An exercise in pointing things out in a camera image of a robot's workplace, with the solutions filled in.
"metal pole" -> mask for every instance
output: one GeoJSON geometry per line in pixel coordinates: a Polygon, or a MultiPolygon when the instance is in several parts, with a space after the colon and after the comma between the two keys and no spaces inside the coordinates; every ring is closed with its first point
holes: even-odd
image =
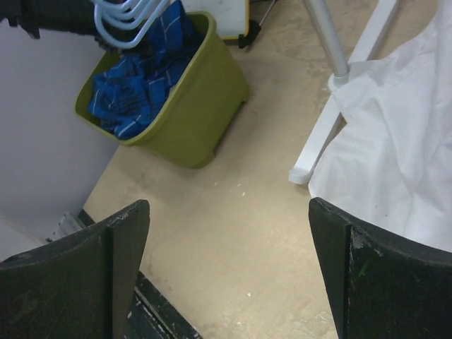
{"type": "Polygon", "coordinates": [[[276,0],[272,0],[270,6],[267,8],[266,13],[263,15],[261,22],[259,23],[259,26],[262,27],[263,22],[267,19],[268,14],[270,14],[271,9],[273,8],[273,6],[276,4],[276,0]]]}
{"type": "Polygon", "coordinates": [[[335,77],[347,77],[350,69],[325,0],[304,0],[304,5],[328,55],[335,77]]]}

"white chair leg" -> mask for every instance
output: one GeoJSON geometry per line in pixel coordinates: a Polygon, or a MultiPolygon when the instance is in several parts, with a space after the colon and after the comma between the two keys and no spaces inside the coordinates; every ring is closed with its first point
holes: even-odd
{"type": "MultiPolygon", "coordinates": [[[[391,24],[393,15],[398,7],[398,2],[399,0],[379,0],[355,50],[350,56],[349,63],[366,61],[373,57],[374,52],[379,48],[381,40],[391,24]]],[[[309,182],[323,150],[336,135],[341,119],[338,106],[334,102],[334,99],[330,97],[311,135],[308,137],[297,162],[290,170],[289,180],[291,182],[296,184],[306,184],[309,182]]]]}

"white furniture leg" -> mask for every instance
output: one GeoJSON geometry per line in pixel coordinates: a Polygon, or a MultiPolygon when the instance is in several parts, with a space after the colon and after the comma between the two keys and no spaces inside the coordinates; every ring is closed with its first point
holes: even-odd
{"type": "MultiPolygon", "coordinates": [[[[325,46],[325,50],[327,51],[328,57],[330,58],[330,62],[332,63],[332,67],[337,73],[337,57],[336,60],[333,58],[329,51],[335,50],[337,52],[337,46],[340,45],[339,41],[334,41],[337,38],[337,35],[334,36],[328,35],[324,36],[325,33],[328,34],[328,30],[322,31],[322,25],[324,22],[322,18],[319,18],[319,13],[316,13],[312,10],[312,6],[316,2],[323,2],[325,0],[307,0],[310,4],[307,4],[308,7],[311,7],[310,13],[315,15],[315,18],[312,18],[313,22],[315,22],[318,26],[317,32],[321,37],[321,41],[323,44],[328,44],[325,46]]],[[[362,33],[355,50],[350,56],[349,63],[357,62],[357,61],[366,61],[373,57],[374,52],[379,48],[382,38],[386,34],[387,28],[389,27],[391,20],[393,18],[393,14],[396,12],[398,7],[398,0],[379,0],[372,16],[367,23],[364,32],[362,33]]],[[[326,5],[324,8],[320,8],[321,11],[326,11],[323,13],[323,17],[329,16],[328,8],[326,5]]],[[[330,89],[333,89],[336,85],[340,85],[336,80],[340,78],[341,74],[333,74],[328,82],[328,86],[330,89]]],[[[323,108],[322,113],[320,114],[319,119],[317,120],[314,129],[311,132],[311,135],[308,137],[306,144],[303,147],[301,154],[298,157],[295,166],[290,170],[289,180],[296,184],[306,184],[311,179],[312,172],[319,161],[319,158],[331,141],[331,139],[336,135],[337,127],[341,121],[341,115],[339,112],[339,108],[336,105],[334,99],[330,96],[328,101],[323,108]]]]}

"black object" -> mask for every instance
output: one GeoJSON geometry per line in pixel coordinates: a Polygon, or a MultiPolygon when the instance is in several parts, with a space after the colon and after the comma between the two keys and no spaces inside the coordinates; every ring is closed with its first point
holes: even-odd
{"type": "MultiPolygon", "coordinates": [[[[94,220],[82,210],[85,226],[94,220]]],[[[168,302],[142,272],[138,272],[124,339],[202,339],[196,329],[168,302]]]]}
{"type": "Polygon", "coordinates": [[[243,34],[239,35],[239,48],[243,49],[249,45],[251,45],[254,40],[257,38],[258,34],[261,31],[261,25],[255,20],[249,21],[249,29],[248,34],[245,36],[243,34]]]}
{"type": "MultiPolygon", "coordinates": [[[[124,0],[111,1],[121,3],[124,0]]],[[[94,24],[94,5],[90,0],[0,0],[0,21],[7,19],[11,27],[21,26],[33,39],[40,38],[40,29],[71,32],[95,37],[99,46],[108,52],[146,53],[152,48],[143,39],[132,49],[117,49],[97,32],[94,24]]],[[[132,40],[140,28],[120,30],[104,22],[109,33],[121,41],[132,40]]]]}
{"type": "Polygon", "coordinates": [[[0,263],[0,338],[123,338],[149,220],[137,201],[0,263]]]}
{"type": "Polygon", "coordinates": [[[452,337],[452,253],[319,198],[309,222],[340,339],[452,337]]]}

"chair leg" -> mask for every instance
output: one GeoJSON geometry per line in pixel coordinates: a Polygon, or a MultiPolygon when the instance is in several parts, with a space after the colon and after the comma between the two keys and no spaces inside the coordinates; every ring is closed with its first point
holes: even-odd
{"type": "MultiPolygon", "coordinates": [[[[355,47],[355,50],[350,56],[349,63],[366,61],[373,57],[375,51],[379,48],[382,38],[386,34],[389,25],[391,24],[397,7],[398,0],[379,0],[379,3],[372,13],[371,18],[355,47]]],[[[318,23],[319,25],[325,25],[325,21],[319,20],[319,18],[313,18],[313,22],[318,23]]],[[[335,64],[331,61],[333,69],[335,69],[335,67],[337,68],[338,65],[342,65],[340,67],[343,67],[343,63],[340,61],[340,54],[338,53],[338,46],[340,46],[340,43],[338,45],[338,41],[335,41],[333,36],[329,36],[328,39],[324,38],[325,37],[321,38],[322,43],[328,43],[328,41],[330,41],[332,44],[325,47],[325,49],[327,51],[336,51],[336,58],[334,61],[335,64]]],[[[343,74],[342,71],[339,71],[336,76],[334,74],[331,76],[328,82],[330,89],[335,87],[335,83],[337,83],[335,80],[338,76],[343,74]]],[[[341,115],[339,108],[333,98],[330,97],[323,108],[323,111],[317,120],[311,135],[308,137],[297,162],[290,170],[289,180],[291,182],[296,184],[306,184],[309,182],[312,172],[314,171],[323,150],[336,135],[337,127],[339,126],[340,121],[341,115]]]]}

